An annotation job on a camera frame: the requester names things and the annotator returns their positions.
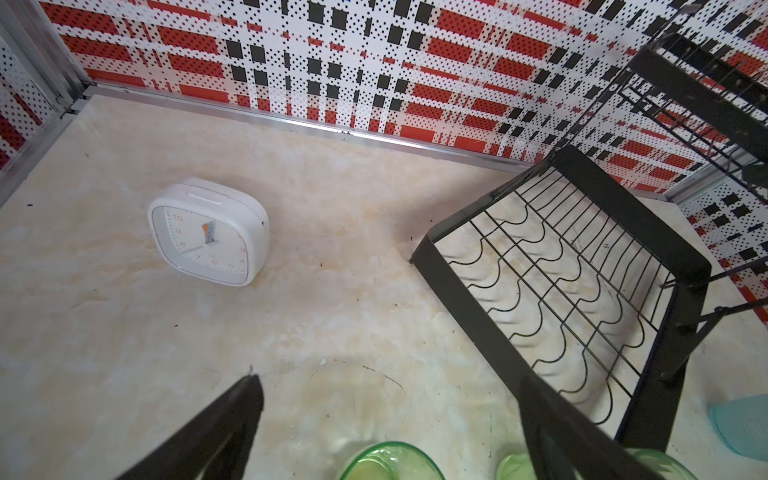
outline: black rack leg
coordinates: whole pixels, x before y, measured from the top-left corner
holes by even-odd
[[[696,325],[699,323],[703,323],[703,326],[696,332],[696,335],[685,339],[683,344],[680,345],[680,348],[675,352],[675,355],[668,359],[664,364],[665,368],[660,374],[660,379],[663,382],[668,382],[676,377],[680,368],[688,361],[690,354],[694,352],[696,347],[699,346],[715,325],[717,325],[725,316],[746,312],[747,310],[756,309],[766,305],[768,305],[768,298],[742,303],[741,305],[736,306],[718,306],[712,313],[679,322],[677,324],[677,329],[696,328]]]

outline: white alarm clock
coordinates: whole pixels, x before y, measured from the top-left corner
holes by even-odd
[[[147,215],[157,248],[180,272],[246,286],[264,265],[270,221],[243,192],[190,178],[166,188]]]

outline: metal edge strip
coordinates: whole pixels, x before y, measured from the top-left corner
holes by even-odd
[[[170,92],[159,92],[150,88],[141,88],[111,82],[99,81],[96,85],[89,86],[84,93],[86,98],[94,95],[121,98],[123,100],[138,101],[159,107],[175,108],[191,113],[213,115],[219,118],[245,121],[251,124],[259,124],[267,127],[282,128],[296,133],[311,134],[318,137],[334,138],[348,141],[358,145],[369,147],[387,148],[411,154],[424,155],[438,160],[448,160],[476,167],[490,168],[520,174],[532,167],[533,164],[512,160],[494,155],[479,154],[456,147],[433,144],[425,141],[410,140],[403,137],[395,137],[388,134],[364,131],[357,128],[342,127],[334,124],[326,124],[319,121],[290,117],[288,115],[275,114],[254,110],[252,108],[237,107],[221,104],[216,101],[208,101],[202,98],[190,98]],[[654,200],[668,201],[664,195],[644,190],[626,189],[635,197],[646,197]]]
[[[40,4],[35,0],[0,0],[0,18],[16,44],[14,53],[27,57],[35,71],[30,70],[30,74],[54,93],[49,101],[68,106],[76,100],[90,79]]]
[[[64,114],[61,118],[53,117],[37,135],[22,145],[12,160],[10,168],[0,177],[0,208],[48,153],[74,117],[73,114]]]

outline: clock top button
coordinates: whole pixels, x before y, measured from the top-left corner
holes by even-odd
[[[224,203],[224,201],[227,199],[227,197],[222,194],[217,194],[216,192],[212,192],[200,187],[190,187],[190,189],[187,190],[187,195],[205,200],[206,202],[211,202],[212,204],[216,205]]]

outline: wire grid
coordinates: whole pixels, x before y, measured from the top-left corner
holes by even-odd
[[[615,435],[669,303],[659,260],[554,169],[436,246],[531,368]]]
[[[716,53],[701,69],[691,66],[688,62],[694,55],[708,53],[705,45],[706,42],[700,44],[684,35],[674,35],[671,40],[659,42],[657,53],[699,83],[716,91],[723,101],[730,102],[761,124],[768,124],[768,98],[763,94],[765,88],[760,82],[765,81],[765,71],[759,69],[748,76],[744,75],[745,71],[751,71],[752,68],[745,66],[744,60],[733,61],[731,65],[718,61],[722,53],[720,56]],[[742,179],[743,168],[753,163],[754,157],[741,155],[736,144],[707,121],[692,114],[639,75],[633,75],[617,92],[619,107],[627,106],[632,113],[642,112],[677,141],[766,203],[768,190]],[[745,94],[753,98],[747,100]]]

